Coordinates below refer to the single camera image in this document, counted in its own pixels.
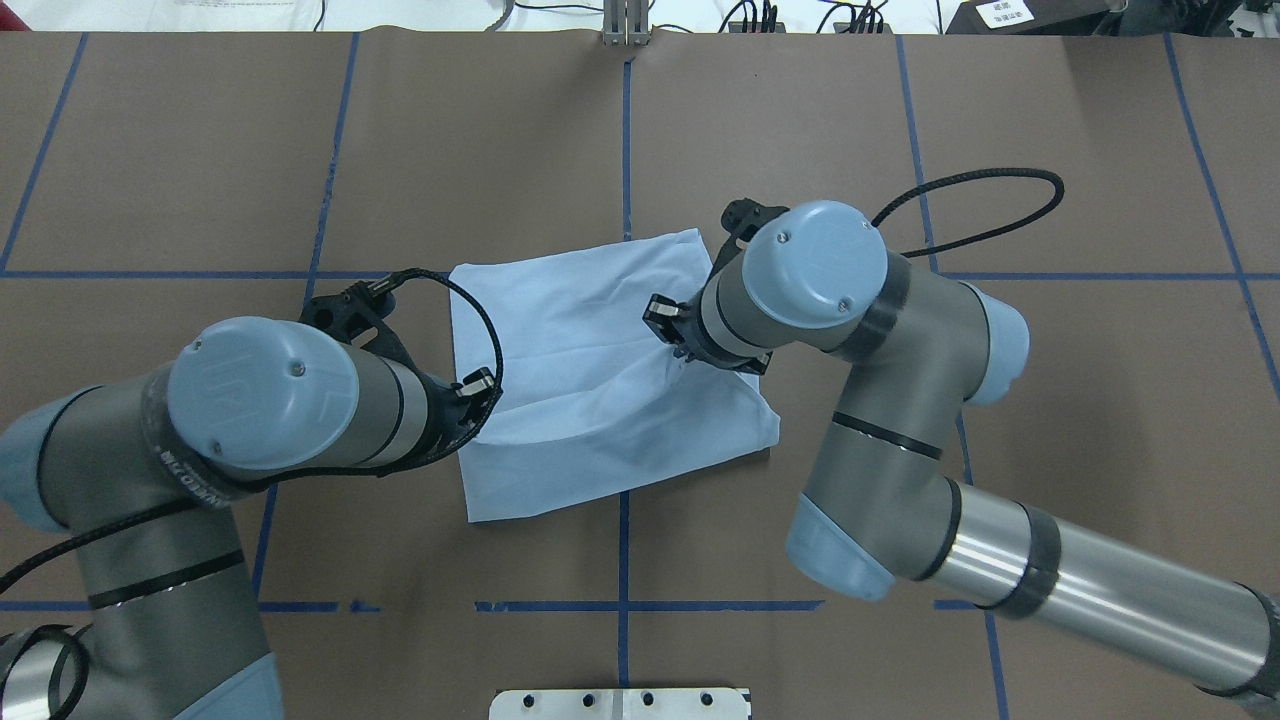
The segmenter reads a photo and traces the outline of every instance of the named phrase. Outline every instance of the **silver metal tube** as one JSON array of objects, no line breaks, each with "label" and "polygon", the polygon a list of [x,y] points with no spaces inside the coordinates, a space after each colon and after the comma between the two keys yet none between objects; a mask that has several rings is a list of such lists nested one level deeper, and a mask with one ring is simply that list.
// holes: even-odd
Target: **silver metal tube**
[{"label": "silver metal tube", "polygon": [[975,601],[995,605],[1018,587],[1027,570],[1032,532],[1014,502],[960,486],[956,539],[933,580]]},{"label": "silver metal tube", "polygon": [[41,641],[31,646],[14,662],[4,679],[4,697],[0,698],[0,717],[4,720],[47,720],[56,711],[49,707],[49,687],[63,646]]},{"label": "silver metal tube", "polygon": [[[961,498],[956,542],[932,579],[998,612],[1039,541],[1018,503],[969,487]],[[1211,691],[1245,685],[1265,665],[1267,611],[1247,588],[1070,523],[1057,533],[1056,582],[1029,618]]]},{"label": "silver metal tube", "polygon": [[1215,691],[1248,683],[1266,661],[1266,611],[1245,588],[1059,527],[1059,582],[1037,619]]}]

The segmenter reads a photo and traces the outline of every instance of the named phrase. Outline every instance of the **metal mounting plate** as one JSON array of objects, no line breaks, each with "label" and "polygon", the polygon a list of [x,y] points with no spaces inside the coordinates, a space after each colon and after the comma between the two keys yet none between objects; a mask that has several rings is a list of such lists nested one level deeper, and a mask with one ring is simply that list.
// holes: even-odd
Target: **metal mounting plate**
[{"label": "metal mounting plate", "polygon": [[489,720],[750,720],[751,691],[736,688],[639,688],[506,691]]}]

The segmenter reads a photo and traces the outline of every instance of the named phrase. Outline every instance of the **robotic arm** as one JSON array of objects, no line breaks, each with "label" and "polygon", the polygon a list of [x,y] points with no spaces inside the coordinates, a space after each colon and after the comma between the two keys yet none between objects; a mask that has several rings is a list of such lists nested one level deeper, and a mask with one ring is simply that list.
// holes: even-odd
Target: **robotic arm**
[{"label": "robotic arm", "polygon": [[1000,400],[1021,374],[1016,310],[888,252],[840,202],[741,200],[722,225],[703,290],[653,296],[645,322],[677,356],[723,369],[763,373],[791,342],[852,364],[787,539],[803,573],[873,601],[895,577],[932,580],[1280,717],[1274,598],[938,474],[961,405]]},{"label": "robotic arm", "polygon": [[[474,437],[500,393],[420,372],[383,316],[424,270],[315,299],[302,322],[214,324],[177,361],[90,388],[0,436],[0,495],[78,537],[93,624],[0,642],[0,717],[283,717],[230,502],[282,479],[421,466]],[[349,345],[367,331],[362,348]],[[122,519],[133,519],[128,525]],[[137,523],[138,519],[146,521]]]}]

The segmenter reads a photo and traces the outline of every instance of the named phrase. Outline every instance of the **black cable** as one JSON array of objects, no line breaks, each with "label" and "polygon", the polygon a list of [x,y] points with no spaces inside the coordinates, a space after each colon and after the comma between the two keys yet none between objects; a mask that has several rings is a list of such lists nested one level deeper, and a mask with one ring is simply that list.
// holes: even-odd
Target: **black cable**
[{"label": "black cable", "polygon": [[50,560],[67,555],[73,550],[84,547],[91,542],[97,542],[105,537],[110,537],[116,533],[128,530],[129,528],[133,528],[136,525],[141,525],[142,523],[150,523],[151,520],[159,520],[160,518],[168,518],[169,515],[177,515],[178,512],[184,512],[193,507],[198,507],[196,505],[196,501],[193,500],[187,500],[187,498],[174,500],[173,502],[157,505],[150,510],[143,510],[142,512],[129,515],[128,518],[124,518],[122,520],[108,523],[106,525],[102,525],[101,528],[97,528],[95,530],[78,534],[70,539],[55,544],[54,547],[50,547],[49,550],[42,550],[36,555],[32,555],[27,560],[19,562],[17,568],[5,573],[4,577],[0,577],[0,594],[8,592],[9,588],[14,585],[14,583],[24,578],[36,568],[40,568],[41,565],[49,562]]},{"label": "black cable", "polygon": [[484,31],[485,32],[498,32],[498,28],[500,28],[502,26],[507,24],[507,20],[511,19],[511,13],[513,13],[513,12],[516,12],[516,0],[506,0],[502,4],[502,14],[498,15],[498,19],[494,20],[493,24],[490,24],[489,27],[484,28]]},{"label": "black cable", "polygon": [[822,22],[818,23],[818,29],[814,31],[814,35],[819,35],[822,32],[822,28],[827,27],[827,20],[831,18],[831,15],[833,15],[836,13],[836,10],[838,10],[841,8],[849,8],[849,24],[852,26],[854,20],[858,19],[858,8],[855,8],[850,3],[835,3],[827,10],[827,14],[822,17]]},{"label": "black cable", "polygon": [[751,15],[754,17],[755,12],[756,12],[755,0],[739,0],[737,5],[733,5],[732,8],[728,9],[727,13],[724,13],[724,20],[721,22],[721,27],[716,32],[717,33],[724,32],[724,28],[728,27],[730,18],[733,17],[733,13],[736,13],[739,8],[742,8],[742,31],[745,32],[746,31],[746,8],[748,8],[748,5],[751,6]]},{"label": "black cable", "polygon": [[854,26],[850,26],[845,28],[845,32],[874,35],[878,32],[876,29],[877,22],[879,23],[881,29],[883,29],[884,14],[881,13],[879,9],[887,4],[888,0],[884,0],[884,3],[881,3],[879,5],[872,5],[870,1],[868,1],[865,5],[863,5],[863,12],[858,15],[856,28]]},{"label": "black cable", "polygon": [[879,227],[879,224],[884,222],[884,218],[888,218],[893,213],[893,210],[897,210],[906,201],[909,201],[909,200],[911,200],[914,197],[919,197],[919,196],[924,195],[925,192],[931,192],[931,191],[934,191],[934,190],[938,190],[938,188],[942,188],[942,187],[948,187],[948,186],[952,186],[952,184],[960,184],[960,183],[965,183],[965,182],[972,182],[972,181],[978,181],[978,179],[987,179],[987,178],[1037,178],[1037,179],[1042,179],[1042,181],[1046,181],[1046,182],[1048,182],[1048,183],[1051,183],[1053,186],[1053,197],[1051,197],[1050,201],[1046,202],[1044,206],[1041,208],[1039,210],[1036,210],[1034,213],[1032,213],[1030,215],[1027,215],[1025,218],[1023,218],[1020,220],[1015,220],[1012,223],[1009,223],[1007,225],[1001,225],[1001,227],[998,227],[996,229],[991,229],[991,231],[987,231],[987,232],[980,232],[978,234],[972,234],[969,237],[965,237],[965,238],[961,238],[961,240],[956,240],[954,242],[947,242],[945,245],[936,245],[933,247],[922,247],[919,250],[911,250],[910,252],[904,252],[902,256],[905,256],[905,258],[920,258],[923,255],[936,255],[938,252],[945,252],[947,250],[955,250],[956,247],[964,247],[965,245],[973,245],[974,242],[982,242],[984,240],[989,240],[992,237],[996,237],[996,236],[1000,236],[1000,234],[1005,234],[1005,233],[1009,233],[1009,232],[1014,232],[1014,231],[1016,231],[1019,228],[1024,228],[1024,227],[1034,223],[1036,220],[1043,218],[1044,215],[1048,215],[1055,208],[1059,206],[1060,202],[1062,202],[1062,196],[1066,193],[1066,184],[1062,183],[1062,178],[1057,173],[1052,173],[1050,170],[1041,170],[1041,169],[1037,169],[1037,168],[987,168],[987,169],[982,169],[982,170],[970,170],[968,173],[960,173],[960,174],[956,174],[956,176],[947,176],[945,178],[938,178],[936,181],[927,182],[924,184],[916,186],[916,187],[914,187],[914,188],[904,192],[902,195],[899,195],[892,201],[890,201],[890,204],[886,205],[883,210],[881,210],[879,213],[876,214],[876,218],[872,219],[872,225]]},{"label": "black cable", "polygon": [[493,343],[492,398],[489,400],[489,402],[485,404],[484,410],[480,411],[480,415],[476,418],[475,425],[472,425],[470,430],[463,433],[461,437],[458,437],[458,439],[453,441],[447,447],[426,456],[426,460],[422,462],[422,465],[430,465],[431,462],[443,460],[449,455],[453,455],[454,452],[458,451],[458,448],[471,442],[477,434],[480,434],[480,430],[484,428],[485,423],[489,421],[489,416],[493,415],[494,406],[498,405],[498,400],[502,397],[503,361],[502,361],[502,342],[498,340],[498,331],[493,327],[493,319],[489,318],[489,313],[485,313],[485,309],[483,305],[480,305],[479,300],[476,300],[470,292],[467,292],[460,284],[451,281],[448,277],[431,270],[424,270],[422,268],[410,268],[407,270],[392,273],[389,275],[392,284],[390,287],[387,288],[387,291],[389,292],[411,279],[419,279],[419,278],[438,282],[444,287],[449,288],[451,291],[456,292],[458,297],[461,297],[462,300],[466,300],[467,304],[471,305],[471,309],[476,311],[476,315],[480,316],[480,322],[484,323],[485,332],[489,333],[489,342]]},{"label": "black cable", "polygon": [[520,0],[516,0],[516,6],[525,10],[590,10],[593,13],[603,13],[604,8],[595,8],[591,5],[580,5],[577,3],[566,3],[561,5],[526,5]]},{"label": "black cable", "polygon": [[67,632],[65,628],[52,628],[44,626],[36,629],[31,634],[33,641],[51,641],[55,642],[72,652],[72,657],[76,659],[76,665],[79,669],[76,673],[76,679],[72,680],[72,689],[67,693],[67,698],[63,703],[58,706],[58,710],[49,716],[49,720],[67,720],[72,716],[76,706],[79,705],[81,697],[84,696],[84,688],[88,687],[88,650],[84,648],[84,643],[76,635]]}]

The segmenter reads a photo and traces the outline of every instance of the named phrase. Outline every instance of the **coiled black cable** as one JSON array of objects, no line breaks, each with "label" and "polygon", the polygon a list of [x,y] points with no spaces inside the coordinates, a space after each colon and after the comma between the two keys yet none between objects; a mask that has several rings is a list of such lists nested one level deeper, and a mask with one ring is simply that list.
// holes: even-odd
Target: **coiled black cable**
[{"label": "coiled black cable", "polygon": [[940,188],[943,188],[943,187],[950,187],[950,186],[954,186],[954,184],[960,184],[960,183],[965,183],[965,182],[973,182],[973,181],[978,181],[978,179],[988,179],[988,178],[1036,178],[1036,179],[1042,179],[1042,181],[1046,181],[1046,182],[1048,182],[1050,184],[1053,186],[1053,197],[1051,197],[1050,201],[1046,202],[1039,210],[1036,210],[1034,213],[1027,215],[1025,218],[1023,218],[1020,220],[1015,220],[1012,223],[1009,223],[1007,225],[1000,225],[998,228],[989,229],[989,231],[986,231],[986,232],[980,232],[978,234],[972,234],[969,237],[964,237],[964,238],[960,238],[960,240],[956,240],[956,241],[952,241],[952,242],[947,242],[947,243],[943,243],[943,245],[934,245],[932,247],[922,247],[919,250],[911,250],[909,252],[904,252],[902,256],[904,258],[920,258],[920,256],[924,256],[924,255],[937,255],[938,252],[945,252],[947,250],[955,250],[956,247],[964,247],[965,245],[973,245],[975,242],[982,242],[984,240],[991,240],[991,238],[993,238],[996,236],[1001,236],[1001,234],[1005,234],[1005,233],[1009,233],[1009,232],[1014,232],[1014,231],[1016,231],[1019,228],[1024,228],[1024,227],[1034,223],[1036,220],[1043,218],[1044,215],[1048,215],[1050,213],[1052,213],[1053,209],[1057,208],[1059,204],[1062,202],[1062,197],[1066,195],[1066,184],[1062,182],[1061,176],[1059,176],[1057,173],[1050,172],[1050,170],[1042,170],[1039,168],[986,168],[986,169],[982,169],[982,170],[969,170],[968,173],[959,173],[959,174],[955,174],[955,176],[947,176],[945,178],[938,178],[936,181],[927,182],[924,184],[916,186],[916,187],[914,187],[914,188],[904,192],[902,195],[899,195],[897,197],[895,197],[893,200],[891,200],[890,204],[886,205],[883,210],[881,210],[879,213],[876,214],[876,217],[872,219],[872,225],[879,227],[879,224],[884,222],[884,218],[888,218],[893,213],[893,210],[897,210],[905,202],[908,202],[908,201],[910,201],[910,200],[913,200],[915,197],[919,197],[919,196],[922,196],[922,195],[924,195],[927,192],[931,192],[931,191],[934,191],[934,190],[940,190]]}]

